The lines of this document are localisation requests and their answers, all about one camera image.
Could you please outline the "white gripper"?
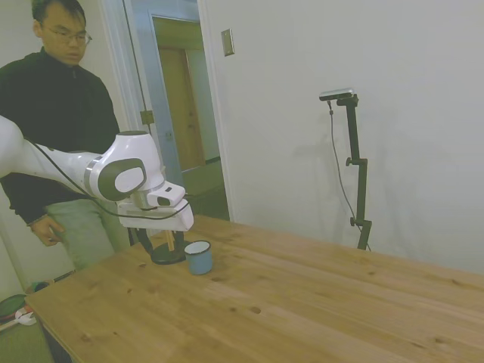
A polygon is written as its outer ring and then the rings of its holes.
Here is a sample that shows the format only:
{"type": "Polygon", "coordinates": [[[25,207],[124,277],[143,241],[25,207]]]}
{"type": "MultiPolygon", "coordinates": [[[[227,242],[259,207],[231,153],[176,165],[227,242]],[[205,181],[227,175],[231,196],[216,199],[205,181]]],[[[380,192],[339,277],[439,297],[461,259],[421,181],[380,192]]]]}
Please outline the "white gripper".
{"type": "Polygon", "coordinates": [[[127,228],[137,228],[137,239],[148,254],[152,254],[154,249],[146,229],[174,231],[175,246],[184,247],[183,231],[189,231],[194,224],[194,215],[186,200],[175,206],[160,206],[150,210],[139,209],[128,201],[116,205],[121,224],[127,228]]]}

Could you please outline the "person's right hand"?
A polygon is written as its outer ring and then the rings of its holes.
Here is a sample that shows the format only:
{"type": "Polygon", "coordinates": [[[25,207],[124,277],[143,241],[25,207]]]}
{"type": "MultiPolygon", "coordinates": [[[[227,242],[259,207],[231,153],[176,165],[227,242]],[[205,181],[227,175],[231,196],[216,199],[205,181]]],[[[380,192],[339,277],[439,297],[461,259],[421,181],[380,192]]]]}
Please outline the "person's right hand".
{"type": "Polygon", "coordinates": [[[64,228],[50,216],[43,216],[31,222],[29,228],[46,247],[52,247],[62,241],[64,228]]]}

